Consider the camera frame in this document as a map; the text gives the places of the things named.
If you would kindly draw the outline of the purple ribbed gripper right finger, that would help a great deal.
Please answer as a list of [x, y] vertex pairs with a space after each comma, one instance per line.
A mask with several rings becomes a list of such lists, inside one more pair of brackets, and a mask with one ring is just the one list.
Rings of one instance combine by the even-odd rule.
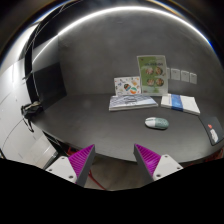
[[134, 145], [133, 154], [142, 172], [145, 185], [182, 169], [182, 166], [168, 154], [159, 155], [139, 144]]

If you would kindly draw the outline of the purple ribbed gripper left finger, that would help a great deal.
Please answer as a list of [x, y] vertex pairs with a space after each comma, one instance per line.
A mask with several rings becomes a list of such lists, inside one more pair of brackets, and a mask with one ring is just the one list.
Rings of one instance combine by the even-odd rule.
[[90, 145], [69, 157], [60, 156], [46, 171], [83, 187], [94, 157], [95, 145]]

